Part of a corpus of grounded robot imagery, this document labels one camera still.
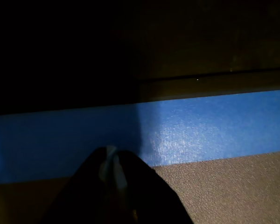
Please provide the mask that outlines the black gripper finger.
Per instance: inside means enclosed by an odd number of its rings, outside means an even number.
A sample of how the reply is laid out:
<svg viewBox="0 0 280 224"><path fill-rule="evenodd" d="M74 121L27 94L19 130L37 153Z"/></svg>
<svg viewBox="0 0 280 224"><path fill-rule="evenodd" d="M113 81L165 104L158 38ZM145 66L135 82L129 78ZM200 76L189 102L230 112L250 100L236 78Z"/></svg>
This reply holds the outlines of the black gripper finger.
<svg viewBox="0 0 280 224"><path fill-rule="evenodd" d="M139 224L192 224L177 193L141 158L118 153Z"/></svg>
<svg viewBox="0 0 280 224"><path fill-rule="evenodd" d="M53 201L46 224L112 224L130 217L128 184L115 146L96 149Z"/></svg>

